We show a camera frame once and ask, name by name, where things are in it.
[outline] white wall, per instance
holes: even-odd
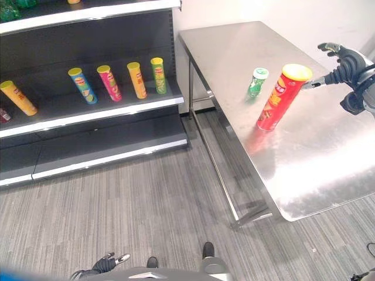
[[[368,42],[375,34],[375,0],[182,0],[182,11],[173,11],[176,33],[254,20],[263,21],[331,71],[337,66],[335,60],[316,46],[337,42],[369,52]],[[178,41],[176,67],[178,83],[187,100],[188,59]],[[202,86],[196,83],[195,98],[203,95]],[[180,111],[186,112],[186,109],[185,106]]]

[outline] white shelf trim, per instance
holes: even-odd
[[[7,186],[13,183],[21,183],[23,181],[32,180],[31,174],[26,174],[24,176],[19,177],[11,177],[10,179],[0,180],[0,186]]]
[[[80,169],[88,169],[89,167],[92,167],[92,166],[101,165],[101,164],[105,164],[105,163],[120,160],[120,159],[126,159],[129,157],[150,154],[158,150],[186,145],[187,143],[188,141],[186,139],[177,140],[175,142],[163,143],[161,145],[150,146],[147,148],[141,148],[141,149],[137,149],[137,150],[133,150],[129,152],[120,153],[117,155],[112,155],[112,156],[107,156],[107,157],[103,157],[103,158],[99,158],[95,160],[76,163],[76,164],[72,164],[69,166],[48,170],[45,172],[35,173],[35,174],[32,174],[32,178],[36,180],[36,179],[42,179],[44,177],[54,176],[56,174],[62,174],[62,173],[71,172],[71,171],[80,170]]]
[[[33,123],[30,125],[1,130],[0,138],[21,135],[23,133],[46,131],[46,130],[58,128],[61,126],[87,122],[87,121],[92,121],[96,119],[103,119],[103,118],[115,117],[115,116],[126,115],[126,114],[136,114],[142,111],[148,111],[148,110],[152,110],[155,108],[168,107],[171,105],[181,104],[181,103],[183,103],[183,97],[178,97],[178,98],[171,98],[169,100],[154,101],[154,102],[149,102],[146,104],[136,104],[136,105],[130,105],[130,106],[125,106],[121,108],[108,109],[108,110],[103,110],[99,112],[92,112],[88,114],[59,118],[59,119],[50,120],[50,121],[43,121],[43,122]]]
[[[130,13],[179,8],[180,6],[180,0],[154,0],[54,13],[51,15],[36,16],[34,18],[20,19],[13,22],[2,23],[0,24],[0,35],[46,26],[61,25],[64,23],[79,22],[83,20],[103,19]]]

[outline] yellow pringles can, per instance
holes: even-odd
[[[1,91],[8,96],[26,115],[32,116],[38,112],[36,107],[20,91],[13,81],[4,81],[0,84]]]
[[[143,82],[141,65],[137,62],[128,63],[127,65],[131,81],[133,82],[134,90],[137,98],[143,99],[147,97],[145,83]]]

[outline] black shelving unit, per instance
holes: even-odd
[[[45,2],[25,16],[40,23],[45,16],[71,9],[61,1]],[[11,121],[0,125],[0,187],[188,144],[178,113],[183,97],[175,73],[176,3],[91,0],[78,8],[83,11],[80,19],[1,32],[1,80],[14,81],[38,113],[26,116],[0,94],[2,106],[12,115]],[[108,8],[116,12],[109,14]],[[88,19],[84,15],[90,9],[107,16]],[[0,24],[0,30],[9,28],[7,24]],[[165,95],[155,90],[149,61],[156,56],[164,60]],[[131,61],[141,64],[146,99],[135,95],[126,68]],[[103,64],[111,66],[120,86],[120,102],[110,99],[96,73]],[[98,96],[95,105],[86,104],[67,75],[76,66]]]

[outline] striped carpet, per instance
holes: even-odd
[[[199,114],[236,205],[260,199],[247,162],[219,126]],[[239,231],[193,121],[183,119],[187,149],[0,191],[0,264],[67,277],[108,251],[144,266],[197,270],[212,241],[237,280],[349,280],[375,266],[375,196],[297,222],[266,218]]]

